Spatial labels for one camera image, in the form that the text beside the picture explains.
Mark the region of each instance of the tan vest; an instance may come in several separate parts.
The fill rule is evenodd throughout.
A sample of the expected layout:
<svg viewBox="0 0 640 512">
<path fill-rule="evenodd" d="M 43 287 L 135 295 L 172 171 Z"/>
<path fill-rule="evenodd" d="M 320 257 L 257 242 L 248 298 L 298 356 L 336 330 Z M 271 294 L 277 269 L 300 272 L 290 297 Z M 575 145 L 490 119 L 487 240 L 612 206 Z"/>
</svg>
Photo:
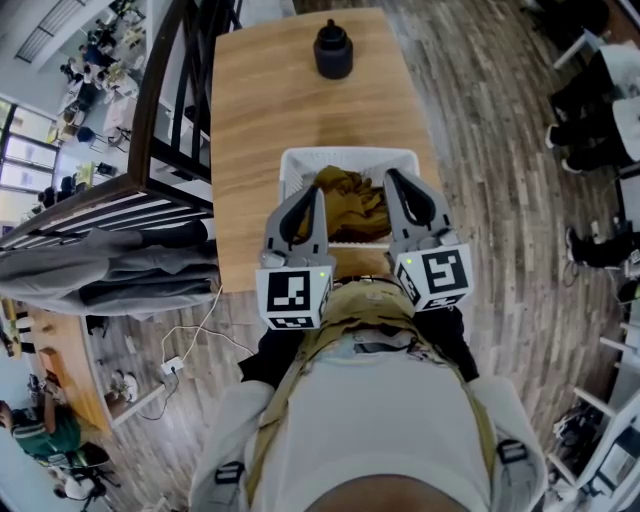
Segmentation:
<svg viewBox="0 0 640 512">
<path fill-rule="evenodd" d="M 467 393 L 469 404 L 478 424 L 482 457 L 487 468 L 489 480 L 492 479 L 496 442 L 489 416 L 484 406 L 469 390 L 456 365 L 444 358 L 418 332 L 411 320 L 413 314 L 413 305 L 404 291 L 391 283 L 360 281 L 349 283 L 332 293 L 320 329 L 308 331 L 305 334 L 293 363 L 280 382 L 262 417 L 256 438 L 253 464 L 247 480 L 250 506 L 260 482 L 267 452 L 275 439 L 282 420 L 285 418 L 289 397 L 293 393 L 298 380 L 307 372 L 307 367 L 311 364 L 313 358 L 327 345 L 340 339 L 346 332 L 368 326 L 389 325 L 410 331 L 430 351 L 433 359 L 447 364 L 458 376 L 460 385 Z"/>
</svg>

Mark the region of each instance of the power strip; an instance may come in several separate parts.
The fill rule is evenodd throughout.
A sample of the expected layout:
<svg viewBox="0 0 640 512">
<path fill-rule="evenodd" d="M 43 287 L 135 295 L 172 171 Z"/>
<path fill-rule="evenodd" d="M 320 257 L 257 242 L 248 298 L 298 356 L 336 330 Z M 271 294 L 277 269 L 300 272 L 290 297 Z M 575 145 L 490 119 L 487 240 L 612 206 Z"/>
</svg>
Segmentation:
<svg viewBox="0 0 640 512">
<path fill-rule="evenodd" d="M 182 359 L 177 356 L 166 363 L 162 363 L 162 371 L 165 375 L 171 375 L 174 371 L 177 373 L 178 370 L 182 370 L 183 368 L 184 363 L 182 362 Z"/>
</svg>

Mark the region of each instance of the buckle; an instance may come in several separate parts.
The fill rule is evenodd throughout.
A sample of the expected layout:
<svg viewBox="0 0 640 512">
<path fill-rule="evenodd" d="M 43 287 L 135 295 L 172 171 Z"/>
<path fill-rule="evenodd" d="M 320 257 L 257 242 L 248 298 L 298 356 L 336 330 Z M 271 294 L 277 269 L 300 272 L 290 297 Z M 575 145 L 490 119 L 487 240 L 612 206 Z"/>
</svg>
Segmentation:
<svg viewBox="0 0 640 512">
<path fill-rule="evenodd" d="M 527 447 L 524 443 L 516 441 L 515 439 L 505 439 L 501 441 L 496 447 L 498 457 L 505 466 L 507 464 L 513 464 L 514 462 L 520 462 L 529 458 Z"/>
<path fill-rule="evenodd" d="M 243 471 L 244 464 L 242 462 L 228 462 L 216 470 L 215 482 L 220 485 L 237 484 Z"/>
</svg>

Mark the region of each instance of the desk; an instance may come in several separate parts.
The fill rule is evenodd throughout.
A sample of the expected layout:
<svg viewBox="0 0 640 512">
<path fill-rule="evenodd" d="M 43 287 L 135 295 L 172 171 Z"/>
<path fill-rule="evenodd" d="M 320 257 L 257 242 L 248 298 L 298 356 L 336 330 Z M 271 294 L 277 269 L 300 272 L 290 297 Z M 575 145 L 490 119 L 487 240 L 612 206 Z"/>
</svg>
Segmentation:
<svg viewBox="0 0 640 512">
<path fill-rule="evenodd" d="M 74 84 L 70 85 L 67 89 L 66 94 L 62 98 L 62 103 L 60 103 L 60 108 L 58 108 L 58 115 L 62 115 L 68 107 L 73 105 L 80 95 L 80 91 L 84 87 L 85 83 L 83 80 L 79 80 Z"/>
<path fill-rule="evenodd" d="M 354 65 L 343 80 L 315 67 L 313 42 L 328 18 L 347 31 Z M 295 16 L 217 39 L 211 168 L 220 274 L 226 292 L 255 289 L 265 223 L 278 205 L 282 153 L 291 147 L 411 149 L 440 190 L 424 115 L 381 9 Z M 335 249 L 337 276 L 389 273 L 383 251 Z"/>
<path fill-rule="evenodd" d="M 118 135 L 118 129 L 131 131 L 133 116 L 136 113 L 137 101 L 133 98 L 122 98 L 114 101 L 107 109 L 102 133 L 107 137 Z"/>
<path fill-rule="evenodd" d="M 60 315 L 41 309 L 29 308 L 35 320 L 32 328 L 36 351 L 53 348 L 60 354 L 64 375 L 60 384 L 69 406 L 86 421 L 104 432 L 111 427 L 103 406 L 104 398 L 98 391 L 85 347 L 84 320 L 78 316 Z"/>
</svg>

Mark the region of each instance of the black railing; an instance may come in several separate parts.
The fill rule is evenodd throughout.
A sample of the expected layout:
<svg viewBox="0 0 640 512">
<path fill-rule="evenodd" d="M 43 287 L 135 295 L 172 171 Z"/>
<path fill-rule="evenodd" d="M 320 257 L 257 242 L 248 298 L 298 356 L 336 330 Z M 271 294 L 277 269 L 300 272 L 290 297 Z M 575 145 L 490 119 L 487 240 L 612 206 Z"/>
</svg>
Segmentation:
<svg viewBox="0 0 640 512">
<path fill-rule="evenodd" d="M 213 204 L 150 176 L 151 158 L 168 164 L 186 180 L 211 183 L 209 160 L 200 162 L 200 137 L 209 135 L 210 93 L 215 40 L 233 25 L 240 28 L 232 0 L 173 0 L 147 62 L 133 119 L 127 173 L 53 205 L 0 238 L 0 250 L 71 244 L 91 228 L 107 231 L 152 229 L 213 217 Z M 175 101 L 169 143 L 154 136 L 156 115 L 169 57 L 181 23 L 187 49 Z M 191 78 L 193 139 L 190 155 L 180 151 L 187 85 Z"/>
</svg>

